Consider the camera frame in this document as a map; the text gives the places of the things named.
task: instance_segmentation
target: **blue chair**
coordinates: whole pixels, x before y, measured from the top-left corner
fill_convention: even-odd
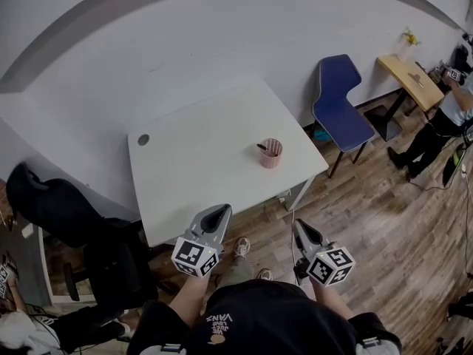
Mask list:
[[[361,76],[347,54],[323,58],[316,70],[316,94],[312,105],[313,117],[340,149],[329,178],[337,170],[345,152],[361,145],[353,163],[375,132],[347,100],[350,90],[361,83]]]

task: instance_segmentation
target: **baseboard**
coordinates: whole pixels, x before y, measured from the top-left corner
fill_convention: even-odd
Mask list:
[[[402,90],[402,88],[397,88],[397,89],[395,89],[394,91],[385,93],[384,95],[378,96],[377,98],[372,98],[371,100],[365,101],[364,103],[361,103],[361,104],[355,106],[355,108],[356,108],[356,109],[360,109],[360,108],[362,108],[362,107],[365,107],[365,106],[368,105],[368,104],[375,103],[376,101],[379,101],[379,100],[381,100],[382,98],[386,98],[386,97],[388,97],[388,96],[391,96],[391,95],[394,95],[394,94],[398,94],[399,92],[401,92],[401,90]],[[309,125],[307,125],[307,126],[303,126],[302,128],[304,129],[304,131],[308,132],[310,129],[312,129],[312,124],[309,124]]]

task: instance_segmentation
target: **black pants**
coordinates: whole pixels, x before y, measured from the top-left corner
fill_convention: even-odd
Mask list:
[[[417,133],[407,151],[400,154],[404,164],[409,166],[411,176],[419,175],[440,154],[448,140],[459,134],[461,127],[455,125],[439,109],[430,122]],[[414,159],[421,155],[421,160],[414,162]]]
[[[450,304],[449,315],[462,316],[473,320],[473,306],[467,306],[468,304],[473,304],[473,293],[461,297],[456,304]]]
[[[125,328],[111,322],[122,314],[123,311],[103,306],[87,307],[59,317],[50,327],[58,335],[61,349],[70,354],[77,347],[105,343],[124,335]]]

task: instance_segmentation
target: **pink cup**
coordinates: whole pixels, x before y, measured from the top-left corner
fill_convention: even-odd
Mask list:
[[[267,169],[273,169],[278,166],[281,161],[282,145],[277,139],[268,138],[261,144],[268,150],[261,150],[259,162]]]

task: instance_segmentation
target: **leg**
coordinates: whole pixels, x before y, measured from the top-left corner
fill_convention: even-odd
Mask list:
[[[84,347],[88,345],[99,345],[101,343],[108,342],[112,339],[123,336],[126,333],[126,329],[123,325],[118,322],[110,322],[104,326],[101,326],[97,331],[93,332],[87,338],[85,338],[78,347]]]
[[[468,293],[461,297],[459,300],[458,300],[458,305],[470,305],[470,304],[473,304],[473,291],[468,291]]]
[[[406,161],[412,162],[414,156],[418,154],[415,147],[423,147],[424,153],[419,162],[412,163],[409,166],[411,177],[419,175],[442,151],[443,146],[452,136],[459,135],[460,127],[455,125],[445,114],[439,109],[429,124],[415,136],[410,148],[407,150]]]
[[[99,305],[86,307],[59,317],[51,325],[51,328],[58,335],[61,347],[67,353],[71,353],[101,326],[122,314],[123,311],[110,307]]]
[[[364,150],[364,147],[367,145],[367,142],[363,143],[360,147],[360,149],[358,150],[358,152],[356,153],[356,156],[355,156],[355,160],[353,161],[353,163],[356,163],[356,161],[360,158],[360,155],[361,153],[363,152]]]
[[[473,307],[459,304],[450,304],[449,317],[451,316],[462,316],[473,320]]]
[[[290,212],[296,208],[296,205],[304,196],[304,193],[309,189],[310,184],[316,177],[313,176],[304,183],[300,183],[298,186],[295,186],[290,189],[290,196],[286,199],[286,209]]]
[[[230,269],[222,275],[217,289],[229,285],[240,284],[253,279],[253,268],[251,267],[251,264],[245,259],[246,254],[250,251],[250,241],[248,238],[239,238],[235,243],[234,251],[234,262]]]
[[[414,140],[407,151],[400,154],[400,156],[403,158],[404,164],[411,163],[414,161],[414,159],[420,157],[426,151],[428,143],[435,136],[435,131],[432,128],[432,125],[425,124],[420,132],[415,135]]]
[[[426,151],[422,155],[421,160],[408,165],[411,178],[415,178],[435,160],[449,139],[450,138],[439,137],[437,135],[432,137],[427,144]]]
[[[333,165],[332,172],[330,173],[330,175],[328,175],[328,177],[329,177],[330,179],[332,178],[333,174],[334,174],[335,171],[337,170],[338,164],[340,163],[340,160],[341,160],[341,157],[343,156],[343,154],[344,154],[344,153],[343,153],[342,151],[340,151],[340,154],[338,154],[338,158],[337,158],[335,164]]]

